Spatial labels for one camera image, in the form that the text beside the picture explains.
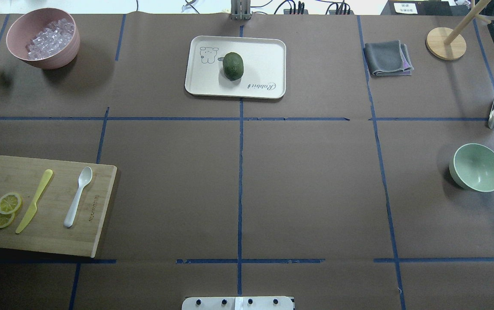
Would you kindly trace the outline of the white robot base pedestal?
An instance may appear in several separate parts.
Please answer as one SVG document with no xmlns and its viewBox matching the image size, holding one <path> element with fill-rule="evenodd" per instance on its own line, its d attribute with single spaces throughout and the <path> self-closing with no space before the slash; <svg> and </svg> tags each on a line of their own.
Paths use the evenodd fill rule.
<svg viewBox="0 0 494 310">
<path fill-rule="evenodd" d="M 182 310 L 294 310 L 294 298 L 288 296 L 190 297 Z"/>
</svg>

